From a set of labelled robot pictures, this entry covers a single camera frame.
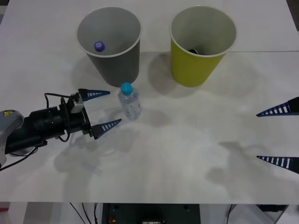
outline bottle cap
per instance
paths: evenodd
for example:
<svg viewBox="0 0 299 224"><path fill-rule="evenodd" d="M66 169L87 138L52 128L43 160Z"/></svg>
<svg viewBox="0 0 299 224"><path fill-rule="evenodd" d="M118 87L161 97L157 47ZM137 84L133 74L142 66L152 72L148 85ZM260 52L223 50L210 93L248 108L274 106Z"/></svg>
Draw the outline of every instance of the bottle cap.
<svg viewBox="0 0 299 224"><path fill-rule="evenodd" d="M132 93L132 86L130 83L123 83L121 85L121 92L123 95L128 96Z"/></svg>
<svg viewBox="0 0 299 224"><path fill-rule="evenodd" d="M105 45L102 41L98 41L98 42L94 43L94 49L97 52L102 52L103 50L105 50Z"/></svg>

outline dark object in cup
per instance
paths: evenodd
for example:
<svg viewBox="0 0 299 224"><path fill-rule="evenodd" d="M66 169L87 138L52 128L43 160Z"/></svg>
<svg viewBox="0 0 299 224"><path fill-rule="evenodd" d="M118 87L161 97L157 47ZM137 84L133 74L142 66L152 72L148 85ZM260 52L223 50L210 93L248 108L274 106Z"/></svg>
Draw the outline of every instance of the dark object in cup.
<svg viewBox="0 0 299 224"><path fill-rule="evenodd" d="M188 50L190 53L193 53L193 54L196 54L196 55L199 55L199 53L195 50L195 49L191 49L191 50Z"/></svg>

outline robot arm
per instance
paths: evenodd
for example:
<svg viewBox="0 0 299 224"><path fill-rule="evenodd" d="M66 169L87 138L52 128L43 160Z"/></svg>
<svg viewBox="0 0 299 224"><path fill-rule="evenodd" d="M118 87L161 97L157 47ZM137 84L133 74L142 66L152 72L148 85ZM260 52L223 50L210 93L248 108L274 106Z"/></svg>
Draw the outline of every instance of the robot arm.
<svg viewBox="0 0 299 224"><path fill-rule="evenodd" d="M91 126L83 102L108 94L108 91L79 89L76 94L68 97L67 102L62 100L58 107L34 111L25 118L17 111L0 112L0 167L6 162L6 154L45 146L48 139L60 138L65 130L68 136L82 131L98 139L120 123L121 119Z"/></svg>

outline cup rim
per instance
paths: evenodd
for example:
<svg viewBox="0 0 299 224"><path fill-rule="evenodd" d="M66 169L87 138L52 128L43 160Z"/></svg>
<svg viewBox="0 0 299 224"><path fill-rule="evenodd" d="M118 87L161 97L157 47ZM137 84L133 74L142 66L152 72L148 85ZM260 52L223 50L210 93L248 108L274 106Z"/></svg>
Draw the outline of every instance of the cup rim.
<svg viewBox="0 0 299 224"><path fill-rule="evenodd" d="M79 47L80 47L86 54L91 55L91 56L94 56L94 57L111 58L111 57L117 57L117 56L123 55L123 54L127 53L128 51L130 51L132 48L134 48L134 47L136 46L136 44L140 41L141 33L142 33L142 26L141 26L140 19L139 19L134 13L132 13L132 12L129 11L129 10L127 10L126 8L121 8L121 9L126 10L126 11L128 11L129 13L133 14L133 15L136 17L136 19L138 20L139 25L140 25L139 36L138 36L137 40L135 41L135 43L132 44L131 47L129 47L128 49L126 49L126 50L124 50L124 51L122 51L122 52L120 52L120 53L118 53L118 54L115 54L115 55L96 55L96 54L94 54L94 53L91 53L91 52L85 50L85 48L82 47L82 45L80 44L80 42L79 42L79 40L78 40L78 29L79 29L79 26L81 25L82 21L83 21L89 14L91 14L91 13L97 11L97 10L103 9L103 8L121 8L121 7L101 7L101 8L97 8L97 9L95 9L95 10L90 11L89 13L87 13L87 14L83 17L83 19L81 20L81 22L79 23L79 25L77 26L76 33L75 33L75 34L76 34L76 40L77 40L77 43L78 43Z"/></svg>
<svg viewBox="0 0 299 224"><path fill-rule="evenodd" d="M176 40L174 39L173 35L172 35L172 32L171 32L171 26L172 26L172 23L173 23L173 20L177 17L177 15L179 15L181 12L189 9L189 8L195 8L195 7L207 7L207 8L212 8L212 9L215 9L223 14L225 14L233 23L234 27L235 27L235 39L234 39L234 42L232 43L232 45L227 48L225 51L223 52L220 52L219 54L215 54L215 55L197 55L197 54L194 54L194 53L191 53L189 52L188 50L182 48L177 42ZM189 55L192 55L192 56L196 56L196 57L206 57L206 58L209 58L209 57L217 57L217 56L221 56L225 53L227 53L235 44L235 41L237 39L237 36L238 36L238 32L237 32L237 26L235 25L235 22L232 20L232 18L225 12L223 12L222 10L216 8L216 7L212 7L212 6L207 6L207 5L195 5L195 6L191 6L191 7L188 7L188 8L185 8L181 11L179 11L178 13L176 13L173 17L172 17L172 20L171 20L171 23L169 25L169 33L170 33L170 36L171 36L171 40L175 43L175 45L180 48L182 51L184 51L185 53L189 54Z"/></svg>

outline yellow cup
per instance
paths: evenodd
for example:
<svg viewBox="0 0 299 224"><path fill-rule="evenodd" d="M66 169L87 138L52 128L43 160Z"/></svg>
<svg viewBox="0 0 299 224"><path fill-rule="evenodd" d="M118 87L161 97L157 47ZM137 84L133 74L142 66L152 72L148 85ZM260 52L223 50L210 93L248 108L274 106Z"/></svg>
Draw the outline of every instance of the yellow cup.
<svg viewBox="0 0 299 224"><path fill-rule="evenodd" d="M232 19L218 9L193 6L179 12L170 24L174 79L187 87L203 84L234 45L236 35Z"/></svg>

